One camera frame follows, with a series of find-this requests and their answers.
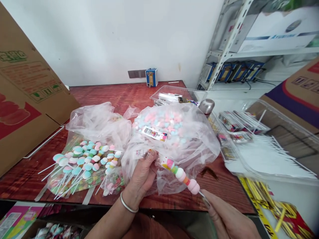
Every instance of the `wooden table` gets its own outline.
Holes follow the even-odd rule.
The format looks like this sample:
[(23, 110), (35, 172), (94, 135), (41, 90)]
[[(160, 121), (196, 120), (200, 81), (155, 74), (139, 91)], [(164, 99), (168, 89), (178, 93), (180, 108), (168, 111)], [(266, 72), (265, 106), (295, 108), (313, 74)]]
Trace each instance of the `wooden table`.
[[(157, 87), (147, 88), (145, 83), (103, 85), (103, 86), (82, 86), (71, 87), (70, 92), (75, 98), (85, 105), (97, 105), (110, 101), (115, 107), (115, 112), (124, 114), (128, 105), (134, 105), (140, 109), (146, 106), (153, 106), (154, 102), (149, 97), (167, 82), (160, 82)], [(172, 86), (185, 87), (184, 83), (171, 84)], [(46, 181), (41, 179), (46, 174), (37, 173), (52, 164), (53, 155), (62, 152), (67, 139), (67, 130), (63, 129), (42, 147), (30, 159), (22, 159), (2, 178), (0, 178), (0, 199), (29, 200), (34, 201), (39, 192), (43, 189)], [(226, 202), (233, 205), (242, 213), (255, 214), (255, 210), (246, 196), (237, 177), (233, 176), (224, 166), (221, 156), (208, 165), (214, 170), (219, 180), (214, 179), (206, 173), (203, 177), (197, 177), (197, 182), (202, 189), (206, 189)], [(95, 189), (89, 204), (112, 205), (117, 196), (102, 196), (100, 190), (95, 195)], [(41, 202), (64, 202), (82, 203), (87, 190), (77, 192), (68, 199), (54, 200), (54, 195), (46, 190), (41, 197)], [(192, 195), (189, 190), (184, 190), (174, 195), (151, 195), (142, 201), (140, 208), (152, 209), (179, 209), (206, 211), (202, 199), (198, 195)]]

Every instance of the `fingernail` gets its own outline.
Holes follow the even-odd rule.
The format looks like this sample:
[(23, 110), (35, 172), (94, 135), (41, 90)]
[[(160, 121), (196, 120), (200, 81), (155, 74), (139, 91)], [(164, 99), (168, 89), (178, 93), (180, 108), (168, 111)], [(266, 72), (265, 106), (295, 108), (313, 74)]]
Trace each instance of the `fingernail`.
[(207, 207), (207, 209), (210, 209), (210, 203), (209, 203), (209, 201), (207, 201), (206, 198), (202, 198), (202, 200), (203, 200), (205, 206)]
[(151, 150), (151, 156), (155, 156), (156, 155), (156, 151), (155, 150)]

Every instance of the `wall socket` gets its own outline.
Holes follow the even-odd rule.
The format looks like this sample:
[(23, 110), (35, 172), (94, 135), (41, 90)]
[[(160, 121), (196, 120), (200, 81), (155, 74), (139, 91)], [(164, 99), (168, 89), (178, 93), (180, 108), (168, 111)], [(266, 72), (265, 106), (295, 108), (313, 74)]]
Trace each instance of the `wall socket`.
[(127, 71), (130, 78), (145, 78), (146, 77), (146, 70), (133, 70)]

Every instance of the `plastic bag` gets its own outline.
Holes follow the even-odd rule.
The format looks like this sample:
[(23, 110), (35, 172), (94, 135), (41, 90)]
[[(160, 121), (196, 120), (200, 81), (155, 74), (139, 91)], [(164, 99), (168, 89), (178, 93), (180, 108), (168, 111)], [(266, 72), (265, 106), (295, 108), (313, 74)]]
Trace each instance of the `plastic bag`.
[[(66, 125), (68, 132), (67, 143), (62, 151), (62, 155), (73, 154), (74, 148), (83, 146), (83, 141), (100, 142), (101, 146), (114, 146), (114, 150), (109, 149), (105, 152), (97, 150), (96, 155), (100, 157), (98, 161), (91, 161), (92, 164), (97, 164), (96, 168), (89, 170), (90, 176), (86, 179), (81, 179), (77, 186), (70, 189), (81, 177), (71, 177), (72, 173), (64, 173), (59, 165), (55, 168), (60, 170), (53, 177), (48, 178), (48, 189), (57, 196), (67, 197), (70, 193), (85, 190), (95, 185), (99, 185), (105, 178), (105, 165), (101, 163), (101, 159), (107, 157), (109, 153), (124, 151), (130, 137), (132, 123), (130, 120), (124, 119), (121, 115), (113, 112), (114, 107), (110, 102), (105, 102), (100, 105), (80, 107), (71, 113), (70, 122)], [(85, 168), (85, 164), (77, 165), (78, 161), (71, 163), (69, 157), (69, 166), (73, 168)]]
[(104, 190), (103, 196), (116, 195), (124, 189), (124, 179), (122, 174), (122, 167), (115, 167), (111, 175), (106, 175), (105, 180), (101, 184)]
[[(129, 182), (138, 159), (148, 149), (155, 149), (173, 160), (189, 178), (196, 178), (220, 152), (219, 141), (207, 118), (189, 103), (147, 107), (135, 119), (132, 131), (133, 136), (121, 159), (125, 183)], [(156, 191), (159, 194), (174, 194), (185, 188), (186, 185), (180, 183), (170, 171), (159, 168), (156, 183), (147, 194)]]

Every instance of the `bangle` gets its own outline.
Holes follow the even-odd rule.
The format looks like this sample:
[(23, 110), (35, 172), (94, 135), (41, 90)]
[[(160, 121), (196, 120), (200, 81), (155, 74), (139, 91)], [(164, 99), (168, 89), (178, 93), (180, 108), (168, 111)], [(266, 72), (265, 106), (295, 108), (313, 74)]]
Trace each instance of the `bangle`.
[(137, 210), (133, 210), (133, 209), (129, 208), (129, 206), (126, 205), (126, 203), (124, 202), (123, 197), (122, 197), (122, 192), (121, 192), (120, 197), (121, 197), (121, 202), (122, 202), (123, 206), (124, 206), (127, 210), (129, 210), (131, 213), (137, 213), (137, 212), (139, 211), (139, 208), (137, 208)]

